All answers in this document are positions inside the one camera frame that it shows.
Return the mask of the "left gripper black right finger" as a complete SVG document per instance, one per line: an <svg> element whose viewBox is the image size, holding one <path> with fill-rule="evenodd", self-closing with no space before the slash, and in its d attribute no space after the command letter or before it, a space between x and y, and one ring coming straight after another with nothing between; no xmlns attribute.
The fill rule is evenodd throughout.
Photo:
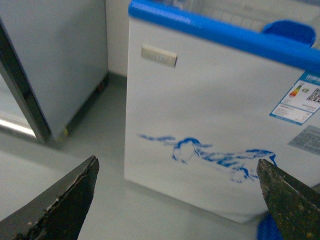
<svg viewBox="0 0 320 240"><path fill-rule="evenodd" d="M266 159L256 168L268 212L284 240L320 238L320 193Z"/></svg>

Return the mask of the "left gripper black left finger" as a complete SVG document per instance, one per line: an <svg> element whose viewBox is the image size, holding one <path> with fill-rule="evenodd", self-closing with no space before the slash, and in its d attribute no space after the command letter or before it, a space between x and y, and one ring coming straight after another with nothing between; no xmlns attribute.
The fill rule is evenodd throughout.
<svg viewBox="0 0 320 240"><path fill-rule="evenodd" d="M76 240L91 207L100 169L93 155L0 222L2 240Z"/></svg>

